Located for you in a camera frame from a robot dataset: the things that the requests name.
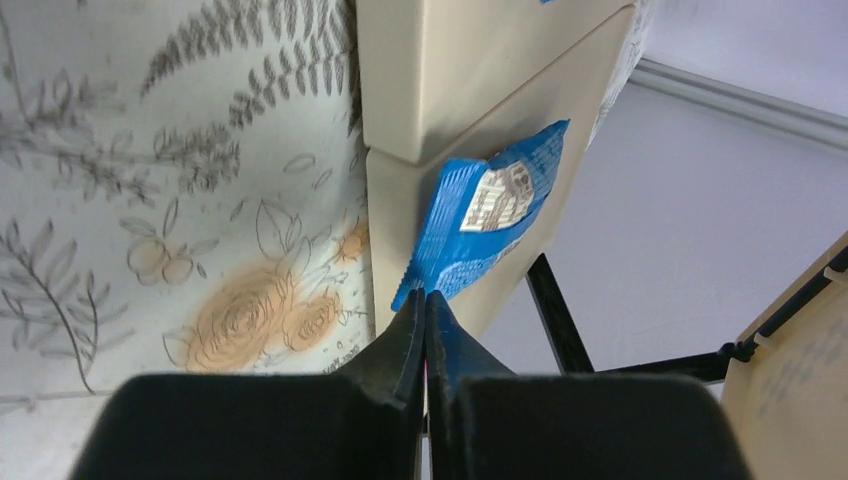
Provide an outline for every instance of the beige box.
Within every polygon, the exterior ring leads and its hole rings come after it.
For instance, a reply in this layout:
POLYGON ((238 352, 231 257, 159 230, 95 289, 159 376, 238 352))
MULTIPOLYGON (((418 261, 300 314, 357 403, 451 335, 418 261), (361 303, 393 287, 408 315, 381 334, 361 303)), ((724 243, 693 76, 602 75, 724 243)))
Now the beige box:
POLYGON ((731 360, 721 402, 758 479, 848 478, 846 267, 848 233, 739 337, 759 346, 731 360))

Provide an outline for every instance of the orange rose print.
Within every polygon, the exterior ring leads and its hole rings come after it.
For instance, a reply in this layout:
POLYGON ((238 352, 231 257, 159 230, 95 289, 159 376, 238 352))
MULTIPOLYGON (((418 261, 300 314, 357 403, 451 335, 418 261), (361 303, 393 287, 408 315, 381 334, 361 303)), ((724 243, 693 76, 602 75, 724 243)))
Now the orange rose print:
POLYGON ((259 269, 235 278, 197 316, 185 369, 235 372, 253 365, 292 308, 291 277, 259 269))
POLYGON ((301 302, 283 319, 283 342, 294 352, 307 350, 330 333, 341 314, 342 302, 335 292, 301 302))
POLYGON ((368 224, 358 218, 356 224, 338 240, 333 262, 345 264, 355 261, 365 251, 366 245, 368 245, 368 224))

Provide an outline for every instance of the white label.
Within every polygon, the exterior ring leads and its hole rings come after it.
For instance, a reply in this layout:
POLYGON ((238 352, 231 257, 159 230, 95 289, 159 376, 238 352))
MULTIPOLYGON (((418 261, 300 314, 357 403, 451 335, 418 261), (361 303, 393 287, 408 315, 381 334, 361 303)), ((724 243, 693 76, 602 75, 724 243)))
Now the white label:
POLYGON ((461 232, 508 228, 527 215, 533 201, 533 180, 522 163, 483 174, 459 227, 461 232))

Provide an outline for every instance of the floral wallpaper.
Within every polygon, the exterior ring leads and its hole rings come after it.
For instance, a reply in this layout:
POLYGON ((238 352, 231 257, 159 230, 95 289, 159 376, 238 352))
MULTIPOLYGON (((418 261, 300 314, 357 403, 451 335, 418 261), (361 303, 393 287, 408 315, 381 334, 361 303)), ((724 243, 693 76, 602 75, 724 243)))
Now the floral wallpaper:
POLYGON ((373 339, 353 4, 0 0, 0 478, 134 375, 373 339))

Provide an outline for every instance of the flower drawing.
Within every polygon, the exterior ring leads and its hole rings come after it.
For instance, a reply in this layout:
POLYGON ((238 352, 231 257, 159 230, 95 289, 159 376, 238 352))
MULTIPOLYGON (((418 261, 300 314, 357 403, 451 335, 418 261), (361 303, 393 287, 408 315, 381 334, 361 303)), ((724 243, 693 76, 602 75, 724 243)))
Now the flower drawing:
POLYGON ((368 245, 368 223, 363 218, 357 218, 356 223, 336 242, 333 263, 344 265, 356 261, 368 245))
POLYGON ((301 302, 282 321, 283 342, 292 351, 308 350, 324 339, 342 315, 338 293, 325 291, 301 302))
POLYGON ((138 217, 124 217, 121 228, 135 237, 127 249, 127 267, 144 286, 156 285, 164 281, 167 285, 182 285, 197 270, 197 274, 206 278, 206 269, 194 257, 209 253, 218 246, 217 238, 202 240, 192 245, 183 243, 177 248, 168 246, 168 237, 177 222, 179 200, 174 199, 168 205, 161 233, 147 220, 138 217))
POLYGON ((273 268, 244 273, 207 302, 193 327, 166 335, 168 355, 190 372, 226 373, 250 367, 268 340, 280 335, 293 297, 290 280, 277 275, 273 268))

